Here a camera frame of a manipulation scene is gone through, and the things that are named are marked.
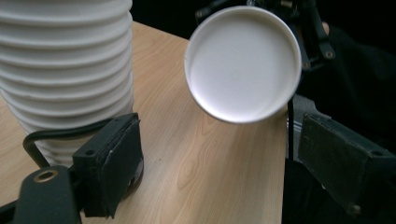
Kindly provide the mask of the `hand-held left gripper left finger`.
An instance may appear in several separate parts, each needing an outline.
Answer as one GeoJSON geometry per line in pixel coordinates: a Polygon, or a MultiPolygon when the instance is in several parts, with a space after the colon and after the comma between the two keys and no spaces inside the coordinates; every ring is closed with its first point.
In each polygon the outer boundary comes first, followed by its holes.
{"type": "Polygon", "coordinates": [[[144,169],[136,113],[107,123],[73,155],[82,180],[82,209],[86,217],[113,217],[117,207],[144,169]]]}

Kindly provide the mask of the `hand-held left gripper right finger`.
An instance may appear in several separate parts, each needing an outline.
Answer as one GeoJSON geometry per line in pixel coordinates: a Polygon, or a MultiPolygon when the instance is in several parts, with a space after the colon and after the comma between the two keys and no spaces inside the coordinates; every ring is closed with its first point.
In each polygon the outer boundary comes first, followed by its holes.
{"type": "Polygon", "coordinates": [[[306,114],[298,159],[351,216],[396,216],[396,155],[333,119],[306,114]]]}

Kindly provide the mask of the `white paper cup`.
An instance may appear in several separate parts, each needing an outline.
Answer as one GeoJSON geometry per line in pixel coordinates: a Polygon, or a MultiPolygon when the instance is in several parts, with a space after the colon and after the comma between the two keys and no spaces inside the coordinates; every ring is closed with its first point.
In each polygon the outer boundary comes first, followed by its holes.
{"type": "Polygon", "coordinates": [[[291,99],[302,56],[279,17],[258,7],[228,7],[194,31],[184,68],[191,96],[207,114],[251,123],[271,117],[291,99]]]}

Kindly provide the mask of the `stack of white paper cups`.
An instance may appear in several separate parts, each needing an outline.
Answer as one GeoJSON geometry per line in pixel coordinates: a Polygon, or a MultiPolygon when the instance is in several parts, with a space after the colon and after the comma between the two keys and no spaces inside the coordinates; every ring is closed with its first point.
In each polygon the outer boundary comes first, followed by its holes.
{"type": "MultiPolygon", "coordinates": [[[[132,112],[132,5],[0,0],[0,95],[27,135],[132,112]]],[[[88,140],[35,144],[49,165],[69,166],[88,140]]]]}

